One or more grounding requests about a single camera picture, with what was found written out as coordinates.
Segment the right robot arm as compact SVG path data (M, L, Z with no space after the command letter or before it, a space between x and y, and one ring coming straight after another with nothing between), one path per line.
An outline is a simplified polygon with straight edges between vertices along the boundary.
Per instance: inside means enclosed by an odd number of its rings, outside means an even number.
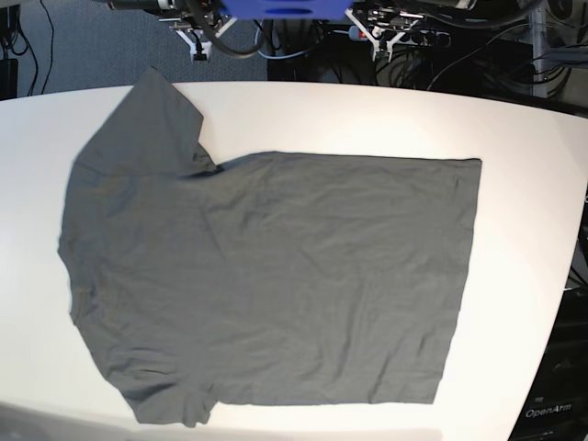
M193 18L186 1L106 1L111 10L140 10L157 17L173 31L189 49L191 62L208 62L212 43Z

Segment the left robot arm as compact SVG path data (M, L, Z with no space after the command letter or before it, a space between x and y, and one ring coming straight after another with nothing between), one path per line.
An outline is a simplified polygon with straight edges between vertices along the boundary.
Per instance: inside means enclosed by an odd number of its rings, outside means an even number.
M422 34L424 8L470 11L477 1L354 1L345 10L351 25L345 34L352 41L369 42L373 61L391 61L395 47Z

